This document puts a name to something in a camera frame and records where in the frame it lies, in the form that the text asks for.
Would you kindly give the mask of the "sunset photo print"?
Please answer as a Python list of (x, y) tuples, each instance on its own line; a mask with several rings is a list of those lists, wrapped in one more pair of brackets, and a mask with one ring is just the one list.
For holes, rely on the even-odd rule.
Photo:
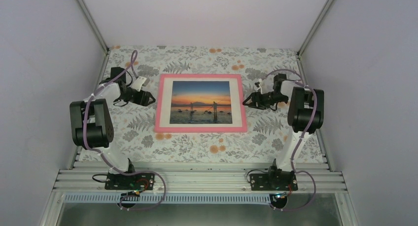
[(169, 124), (232, 124), (230, 82), (175, 80)]

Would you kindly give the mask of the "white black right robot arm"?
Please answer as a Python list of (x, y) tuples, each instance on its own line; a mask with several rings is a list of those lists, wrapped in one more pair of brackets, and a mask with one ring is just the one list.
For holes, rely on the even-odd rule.
[(279, 190), (285, 184), (293, 183), (298, 173), (313, 177), (307, 171), (297, 171), (295, 160), (308, 139), (323, 125), (324, 91), (290, 80), (285, 74), (274, 76), (273, 89), (270, 92), (262, 93), (261, 83), (255, 83), (256, 90), (244, 99), (244, 106), (266, 110), (280, 102), (289, 104), (288, 138), (281, 155), (273, 161), (267, 173), (268, 186), (273, 190)]

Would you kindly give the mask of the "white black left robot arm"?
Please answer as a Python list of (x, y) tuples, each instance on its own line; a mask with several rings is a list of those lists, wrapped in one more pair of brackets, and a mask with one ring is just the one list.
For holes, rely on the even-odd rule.
[(74, 144), (96, 153), (109, 167), (108, 173), (119, 174), (117, 181), (125, 189), (137, 183), (135, 169), (128, 157), (113, 142), (114, 127), (109, 107), (123, 101), (147, 107), (155, 103), (144, 91), (148, 79), (142, 76), (126, 80), (127, 69), (111, 68), (110, 77), (102, 80), (87, 98), (70, 104), (70, 125)]

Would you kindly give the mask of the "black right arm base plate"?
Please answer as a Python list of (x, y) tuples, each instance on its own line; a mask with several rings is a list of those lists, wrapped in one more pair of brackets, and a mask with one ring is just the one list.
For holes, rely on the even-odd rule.
[(249, 181), (252, 191), (297, 191), (299, 189), (293, 171), (278, 174), (251, 173)]

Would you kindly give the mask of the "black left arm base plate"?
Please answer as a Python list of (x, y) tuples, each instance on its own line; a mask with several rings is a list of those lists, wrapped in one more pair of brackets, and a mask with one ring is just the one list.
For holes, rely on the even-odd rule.
[(155, 174), (142, 173), (132, 176), (108, 174), (104, 188), (106, 190), (143, 191), (153, 190)]

